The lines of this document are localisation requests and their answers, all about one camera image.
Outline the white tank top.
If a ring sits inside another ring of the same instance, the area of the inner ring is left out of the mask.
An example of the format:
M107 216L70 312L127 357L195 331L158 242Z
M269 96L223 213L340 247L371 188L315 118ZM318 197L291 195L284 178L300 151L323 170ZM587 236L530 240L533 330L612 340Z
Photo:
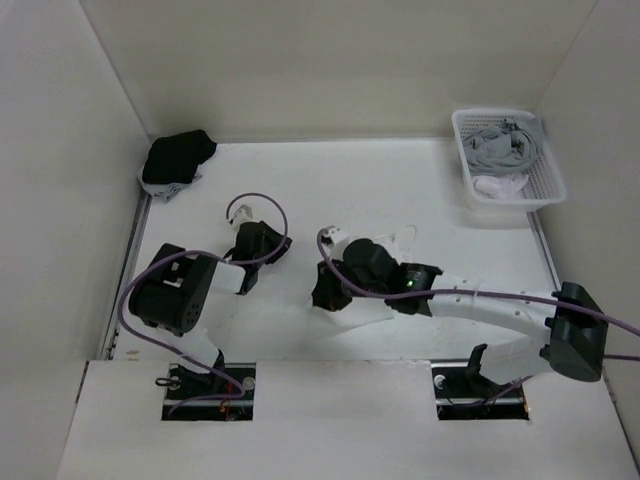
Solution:
M407 225L394 233L371 238L349 234L351 243L344 250L341 261L332 260L324 253L320 244L320 231L318 242L319 251L323 255L321 261L325 261L347 287L358 293L350 304L354 299L366 298L370 294L391 295L399 292L400 277L410 263L411 248L417 237L416 226ZM310 304L314 307L311 294ZM340 312L314 308L327 314Z

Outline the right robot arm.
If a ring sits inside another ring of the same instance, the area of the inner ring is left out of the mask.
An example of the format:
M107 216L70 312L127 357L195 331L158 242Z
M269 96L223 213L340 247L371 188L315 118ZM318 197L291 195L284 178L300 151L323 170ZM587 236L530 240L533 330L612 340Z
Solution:
M463 380L475 395L491 395L514 380L546 372L585 383L602 376L608 324L579 284L565 282L549 293L487 290L436 266L400 261L387 242L325 230L317 246L322 259L311 293L317 308L342 311L360 297L404 315L462 319L514 332L511 341L473 347Z

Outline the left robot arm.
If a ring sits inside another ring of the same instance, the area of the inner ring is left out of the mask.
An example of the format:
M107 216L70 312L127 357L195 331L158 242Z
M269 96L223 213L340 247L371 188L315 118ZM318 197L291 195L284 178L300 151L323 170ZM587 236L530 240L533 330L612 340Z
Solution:
M292 243L286 232L279 233L264 221L245 221L234 230L235 245L222 257L163 244L124 295L129 313L153 333L139 332L126 320L121 325L176 355L179 364L171 377L180 389L206 399L219 395L224 384L233 394L242 392L239 381L225 372L223 352L199 325L209 293L249 293L262 266L278 261Z

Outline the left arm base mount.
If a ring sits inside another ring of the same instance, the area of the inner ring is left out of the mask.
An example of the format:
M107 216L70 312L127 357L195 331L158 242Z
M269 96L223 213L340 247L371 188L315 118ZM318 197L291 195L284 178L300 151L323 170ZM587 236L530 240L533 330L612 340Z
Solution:
M223 371L242 384L245 393L229 380L197 374L179 364L171 364L155 385L164 389L163 421L234 422L251 421L254 414L257 365L226 364Z

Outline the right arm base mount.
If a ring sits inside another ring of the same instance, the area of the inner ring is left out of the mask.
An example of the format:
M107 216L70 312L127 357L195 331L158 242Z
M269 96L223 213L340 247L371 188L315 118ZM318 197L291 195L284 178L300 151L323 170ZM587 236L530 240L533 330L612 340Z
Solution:
M466 362L441 361L431 364L439 420L529 419L522 388L527 377L500 385L481 376L481 354L486 349L486 344L476 346Z

